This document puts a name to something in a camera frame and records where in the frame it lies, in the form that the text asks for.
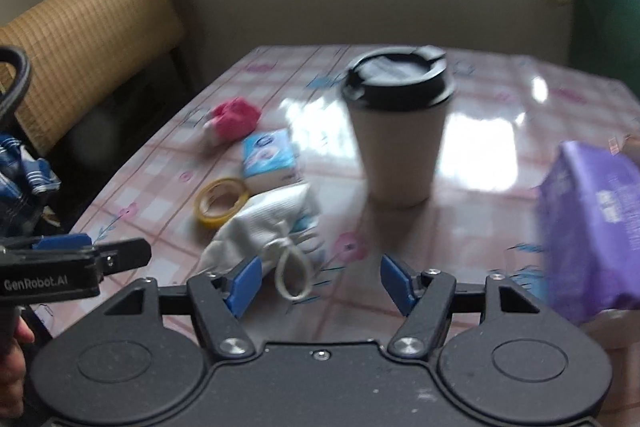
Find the person's left hand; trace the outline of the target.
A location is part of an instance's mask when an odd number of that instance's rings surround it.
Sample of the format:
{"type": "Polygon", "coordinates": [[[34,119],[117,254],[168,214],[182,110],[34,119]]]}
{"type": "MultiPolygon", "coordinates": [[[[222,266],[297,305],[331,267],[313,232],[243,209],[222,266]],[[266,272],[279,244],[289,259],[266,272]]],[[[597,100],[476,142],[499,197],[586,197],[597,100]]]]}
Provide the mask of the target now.
{"type": "Polygon", "coordinates": [[[19,317],[9,350],[1,357],[0,407],[2,418],[17,418],[23,414],[26,361],[22,344],[31,345],[34,341],[34,333],[19,317]]]}

